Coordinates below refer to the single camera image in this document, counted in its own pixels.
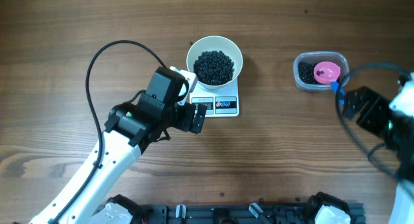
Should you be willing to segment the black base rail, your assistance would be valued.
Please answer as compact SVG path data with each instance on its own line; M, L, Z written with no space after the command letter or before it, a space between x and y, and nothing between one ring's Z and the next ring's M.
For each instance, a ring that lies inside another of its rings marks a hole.
M98 206L91 223L350 223L365 224L361 203L346 203L318 192L306 202L265 203L261 198L249 205L188 206L179 204L138 205L122 195Z

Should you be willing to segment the black beans in bowl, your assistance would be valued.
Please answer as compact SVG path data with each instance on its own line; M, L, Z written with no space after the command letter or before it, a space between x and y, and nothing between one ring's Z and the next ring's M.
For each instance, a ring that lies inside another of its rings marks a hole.
M223 51L204 51L193 64L193 72L206 85L224 85L234 75L234 62Z

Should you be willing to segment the clear plastic container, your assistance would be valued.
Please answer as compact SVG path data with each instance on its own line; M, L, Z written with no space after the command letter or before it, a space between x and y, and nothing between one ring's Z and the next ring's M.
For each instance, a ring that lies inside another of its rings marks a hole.
M304 52L299 54L294 60L293 71L296 87L305 91L328 91L332 87L330 84L307 84L305 83L300 76L299 64L301 62L309 64L317 64L320 62L333 62L337 64L340 69L339 80L341 80L347 73L349 73L349 65L346 57L334 51L314 51L314 52Z

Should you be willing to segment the white digital kitchen scale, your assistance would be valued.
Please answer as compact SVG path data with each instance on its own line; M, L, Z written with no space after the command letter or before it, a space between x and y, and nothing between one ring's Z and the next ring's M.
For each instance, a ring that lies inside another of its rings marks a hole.
M230 82L220 89L207 89L197 82L190 93L191 104L207 107L205 117L237 117L239 115L238 80Z

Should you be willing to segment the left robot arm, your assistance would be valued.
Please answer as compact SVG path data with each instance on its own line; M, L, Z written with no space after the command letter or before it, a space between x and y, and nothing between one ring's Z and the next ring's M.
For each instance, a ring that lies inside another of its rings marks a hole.
M197 83L195 73L159 67L138 104L114 106L100 140L80 169L32 223L134 223L139 213L129 201L104 200L118 178L144 153L149 144L168 140L167 129L200 133L205 107L186 102Z

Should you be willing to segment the pink scoop blue handle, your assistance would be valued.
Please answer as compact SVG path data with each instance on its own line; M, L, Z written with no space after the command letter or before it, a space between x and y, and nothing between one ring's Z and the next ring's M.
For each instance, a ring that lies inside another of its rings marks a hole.
M341 68L333 62L320 62L314 67L314 79L322 85L330 85L334 93L338 91Z

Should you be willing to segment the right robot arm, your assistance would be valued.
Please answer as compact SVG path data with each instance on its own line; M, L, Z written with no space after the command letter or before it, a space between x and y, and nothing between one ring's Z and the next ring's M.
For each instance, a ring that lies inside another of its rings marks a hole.
M339 117L351 119L358 113L356 123L383 140L368 151L370 161L381 147L395 152L400 166L391 173L397 187L388 222L413 224L413 74L402 74L398 84L400 90L392 100L366 86L347 92Z

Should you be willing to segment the white bowl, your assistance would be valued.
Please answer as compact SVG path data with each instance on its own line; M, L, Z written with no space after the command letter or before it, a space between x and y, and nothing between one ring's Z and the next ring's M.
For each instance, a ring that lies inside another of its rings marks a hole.
M197 60L198 56L204 51L223 51L234 62L234 75L230 82L237 79L243 68L243 55L240 48L230 39L222 36L207 36L196 41L189 49L186 57L187 69L193 72L193 64ZM220 89L230 82L224 85L206 85L201 83L202 86L207 89Z

